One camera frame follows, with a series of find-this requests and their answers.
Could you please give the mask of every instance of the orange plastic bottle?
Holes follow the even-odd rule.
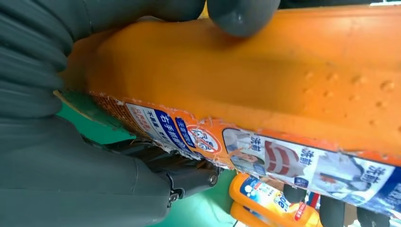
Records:
[[[282,192],[247,174],[238,174],[233,179],[229,193],[234,201],[252,211],[249,213],[246,209],[241,209],[241,211],[239,211],[240,209],[238,208],[232,208],[232,214],[233,209],[236,211],[233,215],[234,218],[240,216],[238,212],[247,212],[262,221],[266,219],[269,223],[275,223],[277,226],[322,226],[319,221],[319,214],[314,208],[309,207],[304,203],[290,204],[284,198]],[[243,218],[245,224],[246,222],[253,222],[248,221],[248,219],[249,216],[248,218]]]
[[[282,10],[249,39],[142,22],[77,43],[62,76],[165,150],[398,215],[396,21],[401,7]]]
[[[237,202],[233,202],[231,206],[231,216],[248,227],[279,227],[272,220],[249,210],[247,207]]]

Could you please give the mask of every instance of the gloved hand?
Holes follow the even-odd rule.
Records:
[[[279,0],[210,0],[223,30],[249,36]],[[205,0],[0,0],[0,226],[141,227],[167,214],[170,182],[140,160],[88,146],[55,116],[73,43],[142,16],[196,19]]]
[[[139,16],[166,21],[188,21],[199,17],[205,0],[87,0],[94,31],[132,23]],[[250,36],[271,19],[280,0],[210,0],[208,12],[217,26],[235,36]]]

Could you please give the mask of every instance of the blue label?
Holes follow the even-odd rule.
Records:
[[[167,136],[171,139],[171,141],[181,150],[191,153],[191,150],[189,150],[184,141],[181,139],[181,136],[174,125],[173,119],[171,119],[171,117],[163,111],[154,111],[160,123],[162,124],[162,128],[167,133]]]
[[[249,197],[251,200],[259,202],[258,193],[251,193],[256,184],[259,183],[259,180],[256,177],[250,176],[248,177],[241,185],[240,193]]]
[[[385,185],[363,207],[388,216],[392,216],[392,210],[401,212],[400,176],[401,167],[396,167]]]
[[[191,139],[191,137],[189,136],[189,133],[188,133],[188,130],[187,130],[187,126],[186,126],[184,120],[181,119],[181,118],[176,117],[175,118],[175,122],[177,123],[178,129],[180,130],[181,135],[183,136],[185,142],[187,142],[187,144],[190,147],[196,148],[195,144],[193,143],[193,141]]]
[[[352,204],[354,206],[358,206],[362,203],[365,202],[365,198],[359,195],[353,195],[353,194],[348,194],[344,199],[342,199],[344,202],[347,202],[349,204]]]
[[[296,186],[298,186],[298,187],[301,187],[301,188],[307,188],[308,185],[309,185],[309,181],[304,179],[304,178],[302,178],[302,177],[295,177],[294,178],[294,184]]]

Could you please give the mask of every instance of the cartoon figure on label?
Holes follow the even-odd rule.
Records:
[[[342,198],[351,192],[364,192],[371,187],[371,183],[363,180],[363,167],[351,156],[326,152],[319,157],[317,166],[313,185],[332,196]]]
[[[237,129],[225,129],[223,138],[237,168],[257,170],[259,175],[266,171],[286,177],[304,175],[305,165],[299,163],[298,154],[270,138]]]

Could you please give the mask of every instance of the peeling sticker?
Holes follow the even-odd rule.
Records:
[[[326,140],[269,129],[244,130],[223,119],[197,118],[135,99],[121,103],[132,116],[127,121],[141,129],[136,134],[153,139],[164,150],[278,179],[389,216],[401,212],[401,167],[388,164],[394,156],[342,150]]]

